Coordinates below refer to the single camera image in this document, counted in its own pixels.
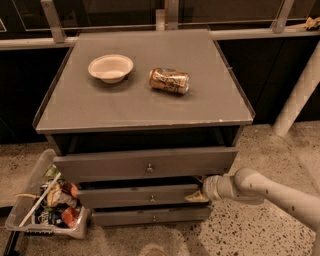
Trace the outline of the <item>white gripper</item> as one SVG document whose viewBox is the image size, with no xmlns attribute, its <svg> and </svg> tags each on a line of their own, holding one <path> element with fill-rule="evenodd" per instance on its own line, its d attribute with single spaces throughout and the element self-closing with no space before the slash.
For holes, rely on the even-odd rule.
<svg viewBox="0 0 320 256">
<path fill-rule="evenodd" d="M 232 176 L 209 176 L 203 182 L 202 191 L 187 195 L 185 200 L 193 203 L 205 203 L 209 200 L 222 200 L 234 196 L 234 185 Z"/>
</svg>

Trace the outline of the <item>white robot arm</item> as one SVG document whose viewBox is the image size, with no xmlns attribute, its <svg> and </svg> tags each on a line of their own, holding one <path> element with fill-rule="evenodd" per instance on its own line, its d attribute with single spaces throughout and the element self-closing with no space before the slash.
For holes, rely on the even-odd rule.
<svg viewBox="0 0 320 256">
<path fill-rule="evenodd" d="M 320 198 L 274 182 L 260 172 L 240 168 L 233 175 L 202 179 L 202 187 L 185 199 L 204 203 L 230 199 L 244 204 L 268 200 L 316 233 L 311 256 L 320 256 Z"/>
</svg>

